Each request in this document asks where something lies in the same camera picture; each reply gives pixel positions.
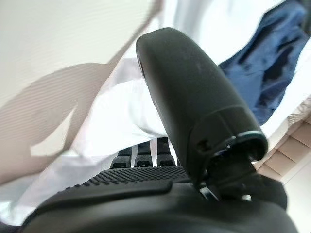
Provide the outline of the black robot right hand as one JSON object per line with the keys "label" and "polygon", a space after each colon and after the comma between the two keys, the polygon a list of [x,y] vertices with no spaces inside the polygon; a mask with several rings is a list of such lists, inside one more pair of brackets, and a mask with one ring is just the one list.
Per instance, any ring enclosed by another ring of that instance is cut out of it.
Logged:
{"label": "black robot right hand", "polygon": [[268,141],[217,65],[172,28],[138,62],[179,166],[118,166],[43,202],[22,233],[294,233],[281,182],[258,174]]}

